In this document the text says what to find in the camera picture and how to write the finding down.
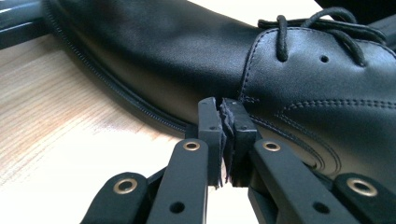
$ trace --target wood grain surface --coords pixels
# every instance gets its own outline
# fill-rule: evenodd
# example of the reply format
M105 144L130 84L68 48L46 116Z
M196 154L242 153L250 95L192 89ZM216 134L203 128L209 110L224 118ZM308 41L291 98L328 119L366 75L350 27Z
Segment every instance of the wood grain surface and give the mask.
M308 0L297 12L288 1L194 2L253 25L319 10ZM79 223L111 176L154 174L179 140L110 100L52 35L0 50L0 96L0 223ZM210 190L207 223L223 222L257 223L245 189Z

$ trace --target shoe tongue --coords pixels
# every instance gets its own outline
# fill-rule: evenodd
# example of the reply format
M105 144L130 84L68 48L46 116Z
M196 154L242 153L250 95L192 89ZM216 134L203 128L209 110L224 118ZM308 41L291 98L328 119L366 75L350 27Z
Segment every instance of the shoe tongue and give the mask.
M304 21L305 19L288 21L288 27L300 27ZM259 20L258 26L259 28L267 30L278 28L279 24L277 21ZM342 21L318 20L314 22L310 28L324 32L326 30L336 29L345 32L346 34L350 35L352 38L355 39L374 41L381 45L386 44L386 38L384 34L374 28L365 25L347 23Z

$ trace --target black shoelace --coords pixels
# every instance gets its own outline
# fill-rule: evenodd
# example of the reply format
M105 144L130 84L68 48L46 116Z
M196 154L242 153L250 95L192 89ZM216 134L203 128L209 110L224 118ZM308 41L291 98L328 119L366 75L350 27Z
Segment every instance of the black shoelace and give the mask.
M304 21L300 27L311 28L311 26L323 16L337 16L339 18L342 18L345 22L357 24L355 17L346 9L341 7L330 7L316 13L311 18ZM278 16L276 20L279 28L279 32L277 34L277 40L276 40L276 57L281 62L285 62L289 57L288 46L286 43L288 21L282 15ZM352 57L355 64L362 67L366 65L366 61L364 58L363 51L361 50L361 47L356 43L356 41L350 35L348 35L347 33L341 30L336 30L336 29L325 29L322 31L332 34L335 38L337 38L342 43L344 43L346 45L347 50L350 52L350 56Z

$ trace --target black leather shoe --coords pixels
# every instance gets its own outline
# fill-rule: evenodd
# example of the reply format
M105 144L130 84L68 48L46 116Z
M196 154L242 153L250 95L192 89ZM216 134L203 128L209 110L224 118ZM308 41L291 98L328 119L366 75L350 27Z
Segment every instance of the black leather shoe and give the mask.
M201 99L239 99L317 171L368 175L396 193L396 56L346 11L256 28L182 0L44 7L54 33L134 112L183 132Z

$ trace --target leather upper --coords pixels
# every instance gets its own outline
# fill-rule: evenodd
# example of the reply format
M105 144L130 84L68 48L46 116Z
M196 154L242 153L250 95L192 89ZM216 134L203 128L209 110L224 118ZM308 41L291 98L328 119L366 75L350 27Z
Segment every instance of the leather upper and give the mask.
M330 177L368 175L396 192L396 58L356 40L356 65L333 35L246 25L182 0L47 0L64 33L145 101L189 122L209 96L240 99L263 134L287 139Z

